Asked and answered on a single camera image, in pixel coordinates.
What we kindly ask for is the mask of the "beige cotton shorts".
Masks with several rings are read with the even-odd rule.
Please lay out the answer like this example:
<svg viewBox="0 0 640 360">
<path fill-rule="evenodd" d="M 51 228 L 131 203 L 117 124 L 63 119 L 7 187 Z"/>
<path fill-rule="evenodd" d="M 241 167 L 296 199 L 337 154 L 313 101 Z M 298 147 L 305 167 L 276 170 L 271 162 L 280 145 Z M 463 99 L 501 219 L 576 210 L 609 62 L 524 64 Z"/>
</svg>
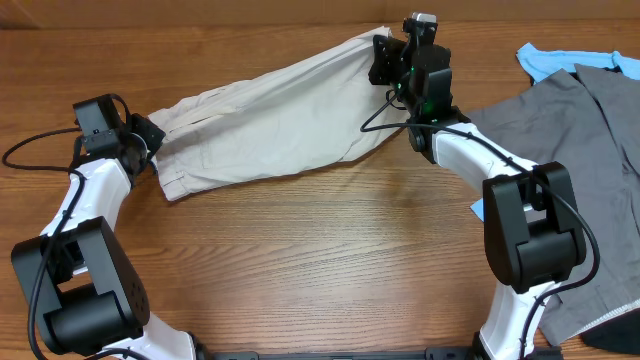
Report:
<svg viewBox="0 0 640 360">
<path fill-rule="evenodd" d="M 155 155 L 169 201 L 201 191 L 352 162 L 404 115 L 370 83 L 378 27 L 260 77 L 181 99 L 150 114 L 166 134 Z"/>
</svg>

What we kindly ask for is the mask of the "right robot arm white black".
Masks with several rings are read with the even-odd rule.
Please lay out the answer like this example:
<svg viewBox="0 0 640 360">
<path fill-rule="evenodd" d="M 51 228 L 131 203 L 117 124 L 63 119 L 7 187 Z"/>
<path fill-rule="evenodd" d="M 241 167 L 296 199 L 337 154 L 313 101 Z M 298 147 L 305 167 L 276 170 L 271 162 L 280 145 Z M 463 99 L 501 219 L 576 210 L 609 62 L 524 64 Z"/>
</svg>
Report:
<svg viewBox="0 0 640 360">
<path fill-rule="evenodd" d="M 471 346 L 431 348 L 426 358 L 561 358 L 560 348 L 537 347 L 533 338 L 548 298 L 568 289 L 586 258 L 588 228 L 567 169 L 519 158 L 482 135 L 452 105 L 450 52 L 432 35 L 376 35 L 373 51 L 369 80 L 388 86 L 388 105 L 400 101 L 408 111 L 401 126 L 413 150 L 481 191 L 484 251 L 497 279 L 489 317 Z"/>
</svg>

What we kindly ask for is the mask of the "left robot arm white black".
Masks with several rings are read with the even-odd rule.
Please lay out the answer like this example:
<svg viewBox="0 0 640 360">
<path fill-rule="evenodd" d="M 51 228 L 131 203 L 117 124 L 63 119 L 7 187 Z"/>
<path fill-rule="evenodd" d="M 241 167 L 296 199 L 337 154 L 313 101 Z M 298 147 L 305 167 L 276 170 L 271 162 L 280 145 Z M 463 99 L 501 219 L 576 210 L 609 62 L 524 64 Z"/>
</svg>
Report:
<svg viewBox="0 0 640 360">
<path fill-rule="evenodd" d="M 207 359 L 189 332 L 150 310 L 114 228 L 134 180 L 164 133 L 139 114 L 80 115 L 69 190 L 41 234 L 14 246 L 11 263 L 29 304 L 27 332 L 58 355 L 87 359 Z"/>
</svg>

